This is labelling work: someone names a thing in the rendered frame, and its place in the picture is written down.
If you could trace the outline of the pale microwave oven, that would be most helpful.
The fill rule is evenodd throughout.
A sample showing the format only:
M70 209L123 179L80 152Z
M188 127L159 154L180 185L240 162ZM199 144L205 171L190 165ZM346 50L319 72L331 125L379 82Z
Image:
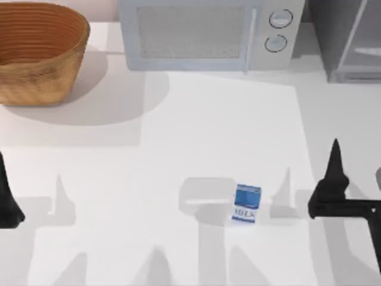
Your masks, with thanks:
M292 58L296 36L301 22L305 0L258 0L261 7L258 9L255 23L254 42L252 45L251 65L249 71L280 70L286 68ZM289 10L293 20L288 27L275 29L270 26L269 17L277 10ZM287 47L280 52L271 53L264 47L267 38L283 35L287 40Z

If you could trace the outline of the round microwave knob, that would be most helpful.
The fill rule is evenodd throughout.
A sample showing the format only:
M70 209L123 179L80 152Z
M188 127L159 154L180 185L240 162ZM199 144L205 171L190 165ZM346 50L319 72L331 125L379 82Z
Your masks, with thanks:
M293 14L289 10L277 10L271 13L269 17L270 26L275 29L288 27L293 20Z
M269 37L264 42L264 47L268 52L277 53L283 51L288 44L288 40L283 35Z

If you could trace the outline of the grey cabinet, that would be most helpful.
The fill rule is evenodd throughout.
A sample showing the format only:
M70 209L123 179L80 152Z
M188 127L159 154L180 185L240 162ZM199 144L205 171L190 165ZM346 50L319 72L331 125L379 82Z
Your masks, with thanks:
M381 0L309 0L330 83L381 83Z

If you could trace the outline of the woven brown basket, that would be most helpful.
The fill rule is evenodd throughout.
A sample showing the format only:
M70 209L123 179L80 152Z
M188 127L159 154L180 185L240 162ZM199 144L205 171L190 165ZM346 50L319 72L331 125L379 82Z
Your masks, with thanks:
M0 104L65 100L82 65L87 18L49 2L0 2Z

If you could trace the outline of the blue and white milk carton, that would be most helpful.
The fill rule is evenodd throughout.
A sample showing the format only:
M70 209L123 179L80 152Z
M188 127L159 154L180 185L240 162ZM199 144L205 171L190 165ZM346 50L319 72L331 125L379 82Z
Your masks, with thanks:
M243 223L255 223L260 208L262 189L258 186L237 184L232 220Z

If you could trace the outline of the microwave door with mesh window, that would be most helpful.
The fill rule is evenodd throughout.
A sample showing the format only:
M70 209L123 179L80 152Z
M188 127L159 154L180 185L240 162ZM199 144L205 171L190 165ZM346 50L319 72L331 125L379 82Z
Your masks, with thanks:
M130 70L247 70L258 0L118 0Z

